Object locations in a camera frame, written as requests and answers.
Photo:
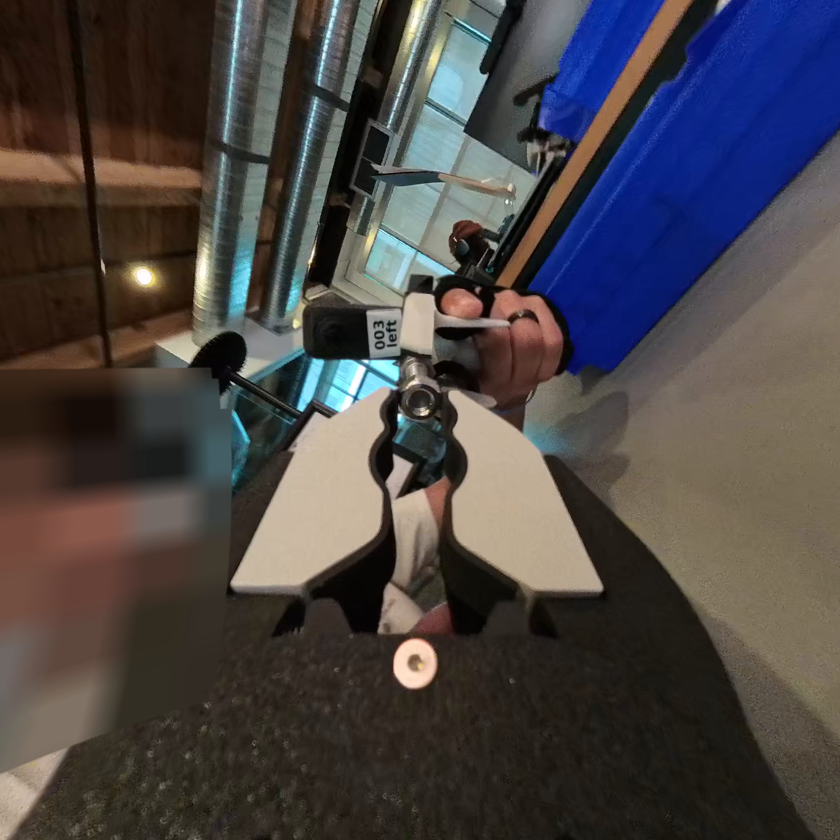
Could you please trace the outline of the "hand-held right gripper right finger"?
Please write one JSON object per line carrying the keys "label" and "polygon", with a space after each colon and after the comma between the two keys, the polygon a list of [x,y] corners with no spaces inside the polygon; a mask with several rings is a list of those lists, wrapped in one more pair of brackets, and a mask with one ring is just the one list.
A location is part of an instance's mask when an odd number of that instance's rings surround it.
{"label": "hand-held right gripper right finger", "polygon": [[454,630],[483,632],[511,613],[532,629],[543,604],[605,587],[540,450],[462,392],[444,397],[447,439],[440,571]]}

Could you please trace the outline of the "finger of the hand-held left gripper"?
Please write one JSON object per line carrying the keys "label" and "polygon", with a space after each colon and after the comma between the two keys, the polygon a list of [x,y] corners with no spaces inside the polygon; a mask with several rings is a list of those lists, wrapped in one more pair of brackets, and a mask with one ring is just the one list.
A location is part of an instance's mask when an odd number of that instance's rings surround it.
{"label": "finger of the hand-held left gripper", "polygon": [[436,333],[433,369],[442,390],[480,392],[480,356],[474,333]]}
{"label": "finger of the hand-held left gripper", "polygon": [[438,361],[435,349],[438,308],[434,295],[411,292],[403,301],[402,353]]}

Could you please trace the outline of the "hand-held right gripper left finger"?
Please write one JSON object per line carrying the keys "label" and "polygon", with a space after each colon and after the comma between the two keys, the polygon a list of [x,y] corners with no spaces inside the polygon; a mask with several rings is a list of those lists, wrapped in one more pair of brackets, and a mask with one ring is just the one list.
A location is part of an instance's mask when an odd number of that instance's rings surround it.
{"label": "hand-held right gripper left finger", "polygon": [[396,561],[392,473],[396,392],[380,388],[322,423],[292,454],[230,582],[238,595],[336,602],[376,634]]}

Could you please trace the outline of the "silver hex bolt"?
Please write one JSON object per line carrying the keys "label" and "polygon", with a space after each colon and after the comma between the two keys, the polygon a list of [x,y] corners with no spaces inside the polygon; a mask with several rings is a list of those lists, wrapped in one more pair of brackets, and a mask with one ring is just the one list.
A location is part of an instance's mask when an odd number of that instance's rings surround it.
{"label": "silver hex bolt", "polygon": [[433,418],[441,403],[441,391],[433,379],[412,379],[400,381],[400,369],[397,381],[402,414],[414,421],[424,422]]}

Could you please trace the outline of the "blue plastic bin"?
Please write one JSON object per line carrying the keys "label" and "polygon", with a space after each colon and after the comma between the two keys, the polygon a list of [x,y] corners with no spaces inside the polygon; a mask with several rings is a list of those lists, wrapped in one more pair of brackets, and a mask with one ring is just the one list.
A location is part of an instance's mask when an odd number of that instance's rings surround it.
{"label": "blue plastic bin", "polygon": [[729,2],[686,47],[530,286],[565,369],[614,370],[839,124],[839,2]]}
{"label": "blue plastic bin", "polygon": [[662,6],[591,1],[542,94],[539,127],[578,144]]}

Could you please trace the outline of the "person's left hand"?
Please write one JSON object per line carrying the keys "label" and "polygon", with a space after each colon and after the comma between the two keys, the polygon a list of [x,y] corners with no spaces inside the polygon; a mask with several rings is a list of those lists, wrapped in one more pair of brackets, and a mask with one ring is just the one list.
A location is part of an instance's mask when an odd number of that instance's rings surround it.
{"label": "person's left hand", "polygon": [[540,384],[558,374],[568,341],[560,317],[536,295],[494,290],[486,319],[507,326],[480,329],[472,337],[479,388],[497,409],[510,412],[525,406]]}

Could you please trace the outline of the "white t-shirt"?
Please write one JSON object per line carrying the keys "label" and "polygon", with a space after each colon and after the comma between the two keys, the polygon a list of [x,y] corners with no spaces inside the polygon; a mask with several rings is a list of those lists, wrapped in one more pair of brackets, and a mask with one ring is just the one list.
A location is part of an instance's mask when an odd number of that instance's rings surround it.
{"label": "white t-shirt", "polygon": [[445,599],[438,538],[443,497],[437,486],[393,501],[395,566],[383,592],[377,633],[408,634]]}

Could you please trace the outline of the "black pole stand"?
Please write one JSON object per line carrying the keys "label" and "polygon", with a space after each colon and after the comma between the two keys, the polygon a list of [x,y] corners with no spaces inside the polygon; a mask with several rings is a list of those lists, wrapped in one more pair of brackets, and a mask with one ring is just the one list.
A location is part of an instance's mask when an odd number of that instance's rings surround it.
{"label": "black pole stand", "polygon": [[312,414],[326,418],[334,417],[337,412],[325,404],[312,400],[306,408],[298,410],[288,402],[242,375],[247,360],[247,344],[238,332],[226,331],[211,338],[195,354],[189,367],[209,371],[217,385],[220,399],[223,400],[231,390],[243,392],[270,414],[290,421],[301,421]]}

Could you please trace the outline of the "large black monitor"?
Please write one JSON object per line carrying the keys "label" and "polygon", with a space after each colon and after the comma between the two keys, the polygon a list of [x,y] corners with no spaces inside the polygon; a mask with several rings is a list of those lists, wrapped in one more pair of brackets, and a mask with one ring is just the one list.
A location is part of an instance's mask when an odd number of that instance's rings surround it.
{"label": "large black monitor", "polygon": [[498,11],[479,63],[483,81],[465,124],[471,140],[523,170],[529,168],[524,132],[539,95],[583,16],[586,1],[479,2]]}

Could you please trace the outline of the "wooden edged table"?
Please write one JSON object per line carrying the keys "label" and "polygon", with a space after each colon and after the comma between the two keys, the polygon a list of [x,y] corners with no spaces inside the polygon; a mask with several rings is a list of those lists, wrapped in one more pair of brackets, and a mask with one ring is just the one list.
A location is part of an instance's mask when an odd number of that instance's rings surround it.
{"label": "wooden edged table", "polygon": [[692,5],[691,1],[664,1],[646,29],[616,83],[609,91],[602,107],[594,116],[590,128],[563,168],[556,183],[546,195],[518,246],[511,254],[497,284],[512,288],[524,281],[529,261],[550,231],[556,217],[569,202],[573,190],[603,147],[609,133],[621,117],[627,104],[642,85],[650,68],[667,45],[670,36],[681,23]]}

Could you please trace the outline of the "thin ceiling rod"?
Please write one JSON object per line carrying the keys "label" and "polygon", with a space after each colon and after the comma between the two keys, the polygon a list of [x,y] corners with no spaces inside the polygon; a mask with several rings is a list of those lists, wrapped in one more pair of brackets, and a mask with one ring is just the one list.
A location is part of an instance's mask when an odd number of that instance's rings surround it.
{"label": "thin ceiling rod", "polygon": [[98,182],[88,106],[80,3],[78,1],[65,1],[65,8],[70,43],[70,63],[76,100],[82,183],[85,191],[85,206],[91,243],[93,284],[97,302],[98,336],[101,344],[102,364],[105,368],[112,368],[113,354],[108,321],[107,275],[103,261],[102,238],[99,225]]}

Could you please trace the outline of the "silver ventilation duct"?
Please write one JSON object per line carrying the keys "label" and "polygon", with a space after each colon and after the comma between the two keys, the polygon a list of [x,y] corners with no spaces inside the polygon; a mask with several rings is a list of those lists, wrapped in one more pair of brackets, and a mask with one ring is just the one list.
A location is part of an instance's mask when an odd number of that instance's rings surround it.
{"label": "silver ventilation duct", "polygon": [[403,28],[378,122],[392,136],[403,124],[413,88],[425,66],[425,56],[432,44],[442,1],[412,1]]}
{"label": "silver ventilation duct", "polygon": [[270,162],[258,120],[271,5],[215,5],[192,300],[197,345],[245,323]]}
{"label": "silver ventilation duct", "polygon": [[343,95],[362,2],[299,2],[276,121],[280,179],[259,323],[291,328],[329,182],[318,186],[329,140],[339,140],[350,99]]}

